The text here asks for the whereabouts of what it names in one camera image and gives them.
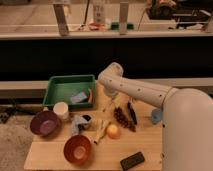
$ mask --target wooden tabletop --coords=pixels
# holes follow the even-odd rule
[[[96,84],[96,104],[93,109],[72,111],[74,114],[89,114],[93,120],[108,118],[116,123],[113,118],[114,105],[111,105],[105,112],[103,109],[109,104],[110,99],[104,94],[103,86]],[[128,96],[119,93],[117,103],[127,115]],[[154,107],[140,101],[134,102],[134,109],[137,115],[138,125],[136,133],[121,128],[121,137],[112,140],[105,136],[98,145],[93,143],[96,135],[96,126],[91,125],[90,129],[82,134],[92,142],[92,154],[84,166],[74,166],[64,158],[63,149],[66,141],[70,138],[71,123],[63,123],[62,127],[46,138],[34,136],[25,161],[25,170],[122,170],[120,161],[132,154],[141,151],[144,154],[145,162],[134,167],[132,170],[159,171],[162,167],[162,128],[161,123],[152,125],[150,114]]]

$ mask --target floor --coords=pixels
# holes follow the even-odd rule
[[[107,1],[106,18],[111,21],[119,21],[119,3]],[[84,20],[85,1],[73,3],[71,14],[67,17],[69,25],[82,24]],[[140,31],[168,31],[169,27],[175,27],[175,21],[170,20],[149,20],[144,14],[142,24],[139,22],[143,11],[146,8],[145,1],[133,0],[129,7],[128,21],[134,23],[135,30]],[[88,22],[93,18],[92,5],[88,13]],[[50,0],[32,0],[28,5],[21,6],[0,6],[0,35],[8,33],[52,33],[58,32],[58,26]]]
[[[33,138],[29,127],[32,117],[16,113],[6,124],[0,124],[1,171],[24,170],[25,159]]]

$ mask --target gray floor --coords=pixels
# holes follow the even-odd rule
[[[119,20],[119,3],[111,3],[106,1],[106,18],[111,21]],[[82,24],[84,20],[85,1],[73,3],[71,7],[72,13],[67,17],[67,23]],[[145,10],[146,4],[143,0],[131,1],[129,7],[128,21],[134,23],[135,29],[141,15]],[[88,22],[93,18],[92,6],[89,8]],[[144,15],[140,31],[168,31],[168,27],[175,27],[176,23],[170,20],[149,20]],[[32,0],[28,5],[21,6],[0,6],[0,35],[7,33],[52,33],[58,32],[58,26],[50,0]]]
[[[38,107],[27,105],[25,109],[38,112]],[[5,107],[0,105],[0,112]],[[23,171],[33,134],[30,131],[30,122],[33,116],[16,113],[9,118],[6,124],[0,124],[0,171]]]

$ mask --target bunch of grapes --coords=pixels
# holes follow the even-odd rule
[[[120,107],[115,108],[114,117],[117,122],[121,124],[122,127],[128,128],[132,132],[136,131],[134,123],[128,120],[128,118],[126,117],[126,115],[124,115]]]

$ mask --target white cup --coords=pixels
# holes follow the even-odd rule
[[[62,120],[69,120],[69,107],[65,102],[58,102],[53,107],[53,112]]]

